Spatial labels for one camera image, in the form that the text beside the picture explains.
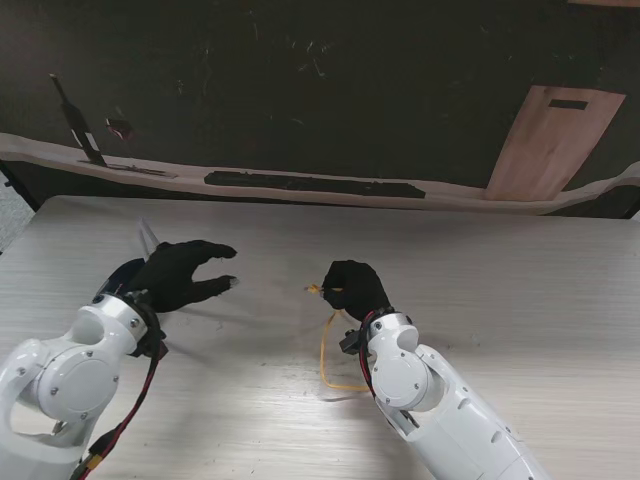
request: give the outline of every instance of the yellow wire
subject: yellow wire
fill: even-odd
[[[318,287],[317,285],[311,285],[310,287],[307,287],[306,289],[308,292],[310,293],[320,293],[322,292],[322,289],[320,287]],[[336,315],[338,313],[340,313],[341,310],[336,310],[335,312],[333,312],[331,314],[331,316],[329,317],[329,319],[327,320],[327,324],[324,327],[324,333],[322,335],[322,343],[320,344],[320,376],[322,377],[322,381],[324,382],[324,384],[329,387],[329,388],[335,388],[336,390],[349,390],[352,392],[368,392],[369,391],[369,387],[363,385],[336,385],[334,383],[330,383],[329,380],[327,380],[327,376],[325,374],[324,371],[324,351],[325,351],[325,347],[327,344],[327,337],[329,336],[329,329],[331,328],[331,322],[333,322],[333,319],[336,318]]]

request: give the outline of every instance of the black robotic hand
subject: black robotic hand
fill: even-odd
[[[148,290],[151,308],[158,313],[172,312],[185,305],[203,302],[226,292],[238,283],[236,277],[222,277],[194,282],[193,273],[199,265],[212,258],[233,258],[236,251],[227,245],[205,240],[158,245],[147,263],[128,282],[127,290]]]
[[[324,299],[333,308],[345,309],[360,321],[372,311],[391,309],[378,274],[366,263],[353,260],[333,262],[322,288]]]

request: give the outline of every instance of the wooden board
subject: wooden board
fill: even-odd
[[[58,197],[0,257],[0,357],[69,328],[104,279],[140,255],[139,215],[161,241],[234,246],[235,259],[196,278],[241,283],[167,318],[169,354],[90,480],[429,480],[367,394],[320,379],[331,309],[303,287],[346,258],[376,268],[422,343],[518,428],[556,480],[640,471],[637,223]],[[330,332],[328,375],[358,383],[357,360],[337,344],[348,328],[337,319]],[[147,365],[124,359],[96,434],[126,415]],[[22,411],[17,420],[35,423]]]
[[[625,95],[534,85],[513,122],[486,198],[553,200],[596,146]]]

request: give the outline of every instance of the cable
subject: cable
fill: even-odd
[[[319,287],[315,284],[312,284],[305,288],[305,290],[309,293],[322,294],[322,287]],[[371,383],[371,371],[369,370],[369,363],[367,362],[367,357],[369,354],[369,350],[367,348],[367,328],[369,323],[371,322],[371,318],[373,317],[374,312],[371,311],[366,316],[364,321],[360,324],[360,351],[359,351],[359,361],[360,368],[362,370],[362,374],[364,375],[364,379],[367,382],[367,386],[359,386],[359,385],[335,385],[329,383],[324,371],[324,351],[327,343],[327,336],[329,334],[329,328],[331,327],[331,322],[336,317],[336,314],[342,312],[342,310],[334,311],[329,319],[327,320],[327,324],[324,327],[324,334],[322,335],[322,342],[320,343],[320,376],[322,377],[322,381],[329,388],[335,388],[337,390],[350,390],[353,392],[367,392],[370,391],[373,397],[375,398],[376,394],[373,391],[373,385]]]
[[[369,362],[367,361],[367,357],[369,356],[369,347],[367,342],[367,331],[369,330],[369,325],[371,324],[371,320],[373,319],[375,311],[371,311],[367,314],[365,319],[362,321],[360,325],[360,351],[359,351],[359,359],[360,359],[360,368],[362,369],[362,374],[364,375],[364,380],[367,382],[369,386],[369,390],[371,391],[371,395],[373,398],[376,398],[376,392],[373,389],[373,383],[371,382],[371,370],[369,370]]]
[[[149,334],[152,339],[152,354],[151,354],[151,362],[149,364],[149,370],[147,371],[147,377],[145,379],[144,385],[136,403],[133,405],[133,408],[129,411],[129,414],[125,417],[125,419],[118,424],[118,426],[103,434],[98,440],[94,442],[94,444],[89,448],[89,457],[83,461],[80,467],[84,467],[85,470],[82,474],[77,477],[78,472],[74,472],[74,476],[72,478],[78,478],[78,480],[85,480],[89,474],[96,469],[98,465],[111,453],[111,451],[115,448],[118,440],[120,439],[120,435],[122,432],[129,426],[133,417],[138,413],[138,410],[142,406],[144,399],[147,396],[149,391],[149,387],[151,386],[151,382],[153,381],[153,377],[156,373],[156,368],[158,367],[158,362],[160,361],[160,353],[161,353],[161,345],[162,345],[162,336],[160,333],[160,322],[158,321],[158,317],[151,308],[147,307],[143,304],[138,304],[138,308],[143,310],[147,314],[147,318],[149,319]]]
[[[349,390],[352,392],[368,392],[369,391],[369,387],[368,386],[360,386],[360,385],[336,385],[333,383],[330,383],[329,380],[327,380],[327,376],[325,375],[325,371],[324,371],[324,351],[325,351],[325,347],[327,344],[327,337],[329,334],[329,329],[331,328],[331,322],[333,322],[333,319],[336,318],[336,315],[340,313],[340,310],[336,310],[335,312],[333,312],[331,314],[331,316],[329,317],[329,319],[327,320],[327,324],[324,327],[324,334],[322,335],[322,343],[320,344],[320,376],[322,377],[322,381],[324,382],[324,384],[329,387],[329,388],[335,388],[336,390]]]

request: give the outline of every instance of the robotic arm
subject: robotic arm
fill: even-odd
[[[0,367],[0,476],[84,480],[133,418],[166,351],[161,350],[156,312],[171,312],[229,290],[237,283],[235,277],[203,282],[191,277],[209,259],[235,255],[231,247],[202,240],[161,243],[146,263],[136,259],[116,270],[93,303],[79,310],[65,335],[27,340],[16,348]],[[127,418],[94,443],[90,450],[95,447],[99,453],[80,463],[98,418],[115,395],[122,358],[143,353],[152,358],[143,393]],[[11,413],[17,402],[56,420],[54,431],[16,432]]]
[[[351,334],[341,342],[343,351],[359,351],[363,370],[366,351],[376,353],[370,379],[364,372],[375,401],[434,477],[551,480],[515,429],[436,350],[418,343],[418,330],[394,312],[369,265],[334,262],[323,296],[363,322],[366,338]],[[367,349],[360,349],[362,342]]]
[[[71,329],[27,340],[0,369],[0,468],[12,480],[68,480],[98,418],[115,395],[120,361],[147,333],[140,314],[104,295],[82,307]],[[16,433],[16,402],[56,420],[51,434]]]

